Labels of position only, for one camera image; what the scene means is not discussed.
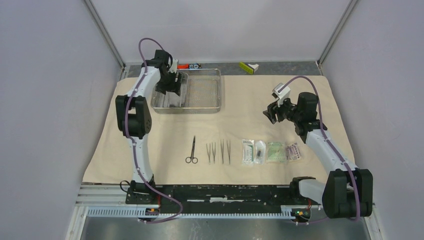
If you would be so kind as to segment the stainless steel tray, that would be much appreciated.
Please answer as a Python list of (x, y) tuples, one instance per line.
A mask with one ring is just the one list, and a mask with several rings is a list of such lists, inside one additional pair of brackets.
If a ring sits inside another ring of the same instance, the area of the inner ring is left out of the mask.
[(180, 95), (174, 92), (166, 92), (163, 94), (153, 90), (151, 95), (151, 106), (154, 109), (182, 108), (185, 106), (189, 75), (180, 71), (176, 76), (178, 80), (181, 80)]

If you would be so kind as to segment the wire mesh steel basket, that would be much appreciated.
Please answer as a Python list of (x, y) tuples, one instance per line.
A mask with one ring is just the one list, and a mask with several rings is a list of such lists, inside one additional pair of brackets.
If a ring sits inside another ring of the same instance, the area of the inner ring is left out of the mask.
[(152, 109), (158, 114), (214, 114), (220, 111), (222, 101), (221, 71), (211, 69), (180, 69), (188, 74), (184, 107)]

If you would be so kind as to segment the clear plastic bag item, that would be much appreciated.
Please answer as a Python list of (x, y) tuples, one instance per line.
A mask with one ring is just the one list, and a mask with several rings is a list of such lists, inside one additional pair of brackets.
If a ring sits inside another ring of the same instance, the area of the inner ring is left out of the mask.
[(255, 146), (254, 163), (263, 165), (265, 161), (267, 145), (264, 141), (258, 140), (255, 142), (254, 146)]

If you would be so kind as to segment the green printed gauze packet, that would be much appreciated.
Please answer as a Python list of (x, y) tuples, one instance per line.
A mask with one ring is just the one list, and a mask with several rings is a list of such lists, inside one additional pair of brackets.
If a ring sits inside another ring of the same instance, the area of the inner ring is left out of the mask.
[(268, 142), (266, 152), (267, 163), (285, 163), (287, 161), (286, 144), (283, 142)]

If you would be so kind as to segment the dark packet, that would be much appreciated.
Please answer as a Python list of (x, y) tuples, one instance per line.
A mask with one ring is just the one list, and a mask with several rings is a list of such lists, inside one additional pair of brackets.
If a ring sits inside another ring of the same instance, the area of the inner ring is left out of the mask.
[(285, 151), (288, 162), (296, 162), (302, 159), (302, 154), (297, 142), (288, 144)]

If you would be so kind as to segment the white pouch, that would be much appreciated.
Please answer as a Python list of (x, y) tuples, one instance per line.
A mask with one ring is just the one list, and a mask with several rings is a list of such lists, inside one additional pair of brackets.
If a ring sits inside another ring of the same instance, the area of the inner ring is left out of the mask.
[(242, 164), (253, 165), (255, 155), (255, 142), (252, 139), (242, 139)]

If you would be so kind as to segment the beige cloth wrap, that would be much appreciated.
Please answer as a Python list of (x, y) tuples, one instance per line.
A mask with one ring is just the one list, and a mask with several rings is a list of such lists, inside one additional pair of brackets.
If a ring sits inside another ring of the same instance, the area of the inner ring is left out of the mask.
[[(334, 143), (350, 160), (354, 153), (330, 84), (324, 76), (294, 79), (288, 75), (226, 75), (222, 77), (223, 104), (214, 114), (158, 114), (151, 111), (148, 155), (157, 185), (225, 184), (285, 185), (294, 177), (326, 182), (327, 173), (314, 152), (295, 132), (294, 124), (272, 124), (263, 111), (274, 101), (272, 90), (289, 82), (290, 99), (317, 89), (323, 116)], [(186, 163), (196, 137), (197, 164)], [(242, 139), (298, 143), (302, 158), (286, 163), (242, 164)], [(220, 140), (231, 142), (231, 164), (222, 164)], [(206, 144), (216, 143), (216, 163), (209, 164)]]

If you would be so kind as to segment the green white brush tool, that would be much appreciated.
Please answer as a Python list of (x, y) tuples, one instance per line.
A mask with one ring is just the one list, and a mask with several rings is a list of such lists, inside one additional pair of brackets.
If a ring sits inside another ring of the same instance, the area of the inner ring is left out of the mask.
[(253, 75), (259, 69), (259, 64), (239, 62), (239, 67), (246, 73)]

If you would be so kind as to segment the long steel tweezers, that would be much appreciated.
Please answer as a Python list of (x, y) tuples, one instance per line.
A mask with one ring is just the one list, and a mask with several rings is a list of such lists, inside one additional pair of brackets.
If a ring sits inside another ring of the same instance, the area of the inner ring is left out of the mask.
[(220, 140), (220, 153), (221, 153), (221, 162), (225, 163), (225, 157), (227, 157), (227, 162), (231, 164), (231, 141), (223, 139)]

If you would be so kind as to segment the steel surgical forceps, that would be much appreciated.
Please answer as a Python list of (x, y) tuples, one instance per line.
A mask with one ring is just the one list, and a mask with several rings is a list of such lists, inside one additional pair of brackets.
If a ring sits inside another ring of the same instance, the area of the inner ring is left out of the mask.
[(215, 142), (207, 143), (206, 144), (206, 154), (208, 157), (208, 163), (209, 164), (215, 164), (216, 163), (216, 150), (217, 145)]

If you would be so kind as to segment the steel surgical scissors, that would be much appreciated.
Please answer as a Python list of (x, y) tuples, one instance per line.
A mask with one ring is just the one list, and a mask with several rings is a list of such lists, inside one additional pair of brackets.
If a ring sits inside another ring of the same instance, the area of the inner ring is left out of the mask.
[(197, 164), (198, 163), (198, 158), (195, 157), (195, 148), (196, 148), (196, 136), (193, 137), (192, 140), (192, 147), (191, 147), (191, 152), (190, 155), (188, 157), (185, 158), (185, 162), (187, 164)]

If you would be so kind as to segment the small black blue toy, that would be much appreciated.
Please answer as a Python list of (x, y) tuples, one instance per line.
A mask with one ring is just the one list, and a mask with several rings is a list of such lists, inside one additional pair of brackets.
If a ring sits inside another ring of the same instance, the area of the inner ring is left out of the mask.
[(201, 69), (201, 65), (198, 63), (189, 64), (189, 69)]

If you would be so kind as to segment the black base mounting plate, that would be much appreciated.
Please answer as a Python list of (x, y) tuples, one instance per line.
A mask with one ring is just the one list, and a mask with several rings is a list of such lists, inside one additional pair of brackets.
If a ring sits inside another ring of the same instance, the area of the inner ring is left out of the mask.
[(121, 186), (127, 205), (146, 205), (160, 214), (276, 214), (281, 206), (318, 206), (314, 200), (296, 194), (289, 185), (156, 185), (136, 192)]

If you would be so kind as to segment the right aluminium corner post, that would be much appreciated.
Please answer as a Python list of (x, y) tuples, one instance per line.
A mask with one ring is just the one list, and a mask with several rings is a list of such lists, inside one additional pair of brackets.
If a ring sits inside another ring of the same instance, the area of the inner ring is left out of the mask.
[(356, 8), (357, 4), (359, 3), (359, 0), (350, 0), (347, 7), (345, 8), (341, 18), (339, 19), (335, 29), (333, 30), (327, 44), (325, 45), (319, 59), (316, 61), (316, 64), (318, 68), (321, 70), (323, 67), (323, 64), (325, 60), (327, 59), (330, 51), (332, 50), (332, 47), (336, 43), (340, 33), (342, 32), (345, 24), (347, 23), (348, 19), (350, 18), (352, 12)]

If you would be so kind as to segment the aluminium corner post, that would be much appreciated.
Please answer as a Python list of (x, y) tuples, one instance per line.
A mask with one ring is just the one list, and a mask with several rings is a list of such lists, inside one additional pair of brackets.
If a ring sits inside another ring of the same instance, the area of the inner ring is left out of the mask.
[(123, 58), (121, 57), (120, 53), (118, 52), (118, 49), (112, 40), (104, 22), (102, 21), (102, 18), (100, 17), (94, 3), (92, 0), (82, 0), (85, 7), (87, 8), (91, 18), (93, 19), (96, 27), (98, 28), (100, 34), (102, 35), (106, 45), (108, 46), (109, 50), (111, 51), (115, 61), (120, 66), (121, 69), (124, 69), (126, 67), (125, 62), (123, 61)]
[(356, 8), (357, 4), (359, 3), (359, 0), (350, 0), (347, 7), (345, 8), (341, 18), (339, 19), (335, 29), (333, 30), (327, 44), (325, 45), (319, 59), (316, 61), (316, 64), (318, 68), (321, 70), (323, 67), (323, 64), (325, 60), (327, 59), (330, 51), (332, 50), (332, 47), (336, 43), (340, 33), (342, 32), (345, 24), (347, 23), (348, 19), (350, 18), (352, 12)]

